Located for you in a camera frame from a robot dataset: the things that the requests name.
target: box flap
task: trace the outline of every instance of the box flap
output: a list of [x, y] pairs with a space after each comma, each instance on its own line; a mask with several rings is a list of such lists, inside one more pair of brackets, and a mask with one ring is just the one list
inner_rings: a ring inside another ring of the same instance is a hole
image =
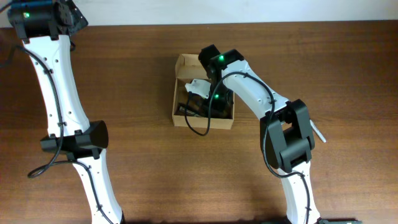
[[195, 54], [180, 54], [175, 64], [175, 77], [208, 79], [198, 55]]

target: white wall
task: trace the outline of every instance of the white wall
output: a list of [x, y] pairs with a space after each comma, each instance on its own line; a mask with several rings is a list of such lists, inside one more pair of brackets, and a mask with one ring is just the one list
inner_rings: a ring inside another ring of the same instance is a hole
[[[74, 0], [92, 26], [398, 19], [398, 0]], [[9, 26], [6, 13], [0, 27]]]

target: table surface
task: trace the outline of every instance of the table surface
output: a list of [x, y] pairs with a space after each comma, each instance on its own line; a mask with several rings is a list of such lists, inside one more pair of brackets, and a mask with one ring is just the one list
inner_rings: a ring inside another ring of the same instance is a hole
[[[303, 100], [316, 139], [311, 180], [324, 218], [398, 223], [398, 21], [87, 27], [72, 65], [87, 117], [106, 121], [108, 170], [128, 222], [233, 222], [285, 215], [259, 122], [236, 99], [232, 130], [173, 127], [180, 53], [238, 49], [275, 91]], [[0, 30], [0, 59], [13, 30]], [[90, 223], [70, 165], [37, 179], [47, 118], [29, 58], [0, 69], [0, 223]]]

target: white stick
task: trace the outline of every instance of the white stick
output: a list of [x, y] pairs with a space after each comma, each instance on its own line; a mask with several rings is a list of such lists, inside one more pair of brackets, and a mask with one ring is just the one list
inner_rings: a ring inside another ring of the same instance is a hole
[[311, 124], [311, 127], [312, 127], [313, 131], [315, 131], [315, 133], [318, 135], [318, 137], [319, 137], [323, 142], [326, 142], [325, 137], [323, 137], [323, 134], [318, 130], [318, 128], [315, 126], [315, 124], [313, 123], [312, 120], [310, 120], [310, 124]]

